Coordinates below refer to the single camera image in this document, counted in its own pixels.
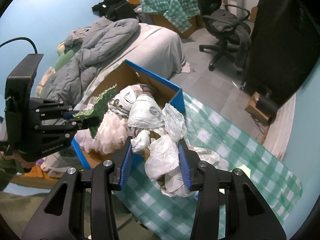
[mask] human hand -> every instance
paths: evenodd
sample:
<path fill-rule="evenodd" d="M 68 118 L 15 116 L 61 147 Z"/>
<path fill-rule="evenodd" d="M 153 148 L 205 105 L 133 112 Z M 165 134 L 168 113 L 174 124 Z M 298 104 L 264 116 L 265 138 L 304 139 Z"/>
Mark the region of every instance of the human hand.
<path fill-rule="evenodd" d="M 14 151 L 11 156 L 4 156 L 3 152 L 0 152 L 0 154 L 7 161 L 16 160 L 20 162 L 22 168 L 31 169 L 33 166 L 36 165 L 36 162 L 31 162 L 31 163 L 26 162 L 24 159 L 22 159 L 20 153 L 17 151 Z"/>

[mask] person's arm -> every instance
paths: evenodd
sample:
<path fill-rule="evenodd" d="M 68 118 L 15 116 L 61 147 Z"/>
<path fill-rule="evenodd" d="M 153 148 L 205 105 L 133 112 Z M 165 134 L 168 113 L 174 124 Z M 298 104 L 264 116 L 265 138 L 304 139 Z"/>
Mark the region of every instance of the person's arm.
<path fill-rule="evenodd" d="M 16 163 L 13 159 L 6 160 L 0 152 L 0 191 L 3 191 L 13 176 L 17 174 Z"/>

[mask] green pillow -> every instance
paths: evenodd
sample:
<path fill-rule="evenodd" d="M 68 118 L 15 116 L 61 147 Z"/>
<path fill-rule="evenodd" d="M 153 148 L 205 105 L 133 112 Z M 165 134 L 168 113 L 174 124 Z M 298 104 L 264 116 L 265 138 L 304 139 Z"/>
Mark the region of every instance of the green pillow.
<path fill-rule="evenodd" d="M 76 54 L 76 52 L 81 48 L 81 45 L 74 46 L 67 53 L 62 53 L 59 59 L 56 62 L 54 67 L 55 72 L 61 69 L 65 64 L 69 63 L 72 57 Z"/>

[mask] chair armrest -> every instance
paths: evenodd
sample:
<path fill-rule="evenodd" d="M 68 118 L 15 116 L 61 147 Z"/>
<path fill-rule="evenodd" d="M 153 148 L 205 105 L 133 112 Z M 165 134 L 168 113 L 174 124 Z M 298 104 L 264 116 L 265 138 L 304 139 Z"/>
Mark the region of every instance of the chair armrest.
<path fill-rule="evenodd" d="M 226 7 L 226 10 L 227 10 L 227 11 L 229 11 L 229 10 L 228 10 L 228 6 L 230 6 L 230 7 L 236 7 L 236 8 L 239 8 L 239 9 L 245 11 L 245 12 L 247 13 L 247 15 L 244 16 L 243 18 L 239 19 L 239 21 L 241 21 L 241 22 L 245 21 L 245 20 L 248 19 L 249 16 L 250 16 L 250 11 L 247 10 L 247 9 L 245 9 L 245 8 L 242 8 L 242 7 L 240 7 L 240 6 L 233 5 L 233 4 L 225 4 L 224 6 Z"/>

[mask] gray comforter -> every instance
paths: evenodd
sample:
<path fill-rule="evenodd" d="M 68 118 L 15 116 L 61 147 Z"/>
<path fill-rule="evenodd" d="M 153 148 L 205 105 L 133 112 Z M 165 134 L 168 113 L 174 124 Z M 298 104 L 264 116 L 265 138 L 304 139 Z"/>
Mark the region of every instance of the gray comforter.
<path fill-rule="evenodd" d="M 138 28 L 139 22 L 136 19 L 111 22 L 105 17 L 99 18 L 71 61 L 50 76 L 41 97 L 62 100 L 69 106 L 75 106 L 91 81 L 125 46 Z"/>

